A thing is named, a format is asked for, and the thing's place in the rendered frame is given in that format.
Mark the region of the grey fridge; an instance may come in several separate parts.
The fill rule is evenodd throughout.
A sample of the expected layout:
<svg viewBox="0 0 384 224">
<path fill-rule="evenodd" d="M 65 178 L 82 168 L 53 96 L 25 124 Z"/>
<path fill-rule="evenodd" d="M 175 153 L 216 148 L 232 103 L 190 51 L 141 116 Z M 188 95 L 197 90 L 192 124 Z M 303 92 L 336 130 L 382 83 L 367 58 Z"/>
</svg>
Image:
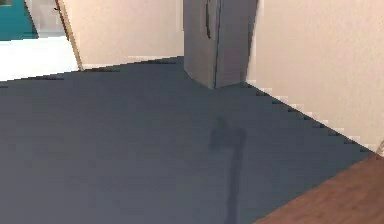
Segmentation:
<svg viewBox="0 0 384 224">
<path fill-rule="evenodd" d="M 184 70 L 217 89 L 245 81 L 259 0 L 210 0 L 211 39 L 205 27 L 206 0 L 184 0 Z"/>
</svg>

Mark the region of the tan wooden room door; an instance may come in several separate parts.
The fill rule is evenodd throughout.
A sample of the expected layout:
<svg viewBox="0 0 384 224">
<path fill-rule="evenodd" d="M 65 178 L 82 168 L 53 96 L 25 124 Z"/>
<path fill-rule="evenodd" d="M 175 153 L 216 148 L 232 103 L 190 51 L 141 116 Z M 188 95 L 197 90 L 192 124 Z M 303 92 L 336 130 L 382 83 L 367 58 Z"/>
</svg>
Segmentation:
<svg viewBox="0 0 384 224">
<path fill-rule="evenodd" d="M 66 37 L 67 37 L 68 41 L 70 42 L 71 47 L 73 49 L 73 53 L 74 53 L 74 56 L 76 59 L 78 69 L 80 71 L 83 71 L 84 70 L 83 63 L 82 63 L 82 60 L 80 57 L 79 49 L 78 49 L 77 44 L 76 44 L 74 32 L 73 32 L 71 24 L 70 24 L 69 15 L 67 13 L 67 10 L 66 10 L 65 4 L 64 4 L 64 0 L 55 0 L 55 2 L 56 2 L 56 6 L 60 7 L 60 11 L 58 11 L 58 12 L 60 14 L 61 22 L 63 24 L 63 29 L 64 29 L 64 32 L 66 34 Z"/>
</svg>

